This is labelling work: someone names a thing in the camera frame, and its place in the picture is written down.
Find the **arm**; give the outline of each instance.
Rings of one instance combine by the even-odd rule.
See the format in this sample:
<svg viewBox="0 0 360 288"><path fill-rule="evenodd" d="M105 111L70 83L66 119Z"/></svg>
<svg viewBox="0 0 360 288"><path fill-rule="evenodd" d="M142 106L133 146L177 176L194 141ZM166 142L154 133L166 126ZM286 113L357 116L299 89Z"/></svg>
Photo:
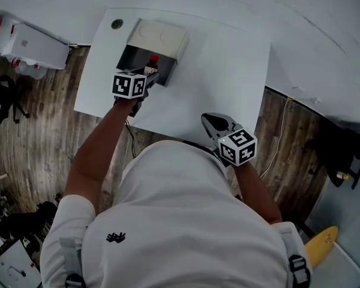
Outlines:
<svg viewBox="0 0 360 288"><path fill-rule="evenodd" d="M278 206L269 195L253 166L246 162L234 167L243 202L269 224L282 222Z"/></svg>
<svg viewBox="0 0 360 288"><path fill-rule="evenodd" d="M135 105L134 100L121 100L78 150L68 175L64 196L78 194L87 198L98 211L101 186L119 140L125 120Z"/></svg>

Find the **bottle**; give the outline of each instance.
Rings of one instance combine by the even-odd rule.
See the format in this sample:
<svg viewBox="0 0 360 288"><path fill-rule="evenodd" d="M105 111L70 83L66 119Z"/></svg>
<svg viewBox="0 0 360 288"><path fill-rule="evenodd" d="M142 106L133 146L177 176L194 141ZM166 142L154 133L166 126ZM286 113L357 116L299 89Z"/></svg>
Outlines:
<svg viewBox="0 0 360 288"><path fill-rule="evenodd" d="M149 76L151 74L157 73L157 68L158 68L157 62L158 62L158 56L151 55L151 57L149 58L149 62L145 65L144 76Z"/></svg>

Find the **backpack strap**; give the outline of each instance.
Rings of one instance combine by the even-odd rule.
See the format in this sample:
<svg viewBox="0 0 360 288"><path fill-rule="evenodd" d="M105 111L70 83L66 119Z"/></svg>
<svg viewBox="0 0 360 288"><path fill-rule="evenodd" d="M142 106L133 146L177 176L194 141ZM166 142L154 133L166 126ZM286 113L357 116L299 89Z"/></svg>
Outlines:
<svg viewBox="0 0 360 288"><path fill-rule="evenodd" d="M311 283L311 272L308 268L305 253L299 249L290 227L278 229L287 250L289 270L287 288L308 288Z"/></svg>
<svg viewBox="0 0 360 288"><path fill-rule="evenodd" d="M81 253L76 250L74 239L60 238L60 245L68 275L65 280L65 288L86 288L83 279Z"/></svg>

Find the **white table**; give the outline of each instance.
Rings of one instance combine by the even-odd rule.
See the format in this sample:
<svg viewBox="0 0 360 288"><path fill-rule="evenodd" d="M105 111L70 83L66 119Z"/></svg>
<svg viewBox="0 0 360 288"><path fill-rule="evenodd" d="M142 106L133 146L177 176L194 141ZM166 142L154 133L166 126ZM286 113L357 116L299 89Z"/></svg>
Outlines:
<svg viewBox="0 0 360 288"><path fill-rule="evenodd" d="M124 25L111 28L115 19ZM155 85L130 124L212 145L200 116L217 112L254 131L268 69L270 43L258 35L194 16L166 11L106 11L86 60L74 109L103 117L113 105L112 75L139 18L186 29L190 42L167 87Z"/></svg>

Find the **red bottle cap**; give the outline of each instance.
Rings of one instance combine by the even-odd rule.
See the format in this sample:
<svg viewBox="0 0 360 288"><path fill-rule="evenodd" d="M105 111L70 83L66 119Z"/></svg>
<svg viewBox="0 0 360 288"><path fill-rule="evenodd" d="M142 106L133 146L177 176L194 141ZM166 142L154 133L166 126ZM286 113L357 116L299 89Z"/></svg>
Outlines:
<svg viewBox="0 0 360 288"><path fill-rule="evenodd" d="M157 55L151 55L151 57L149 58L152 61L157 62L158 61L158 56Z"/></svg>

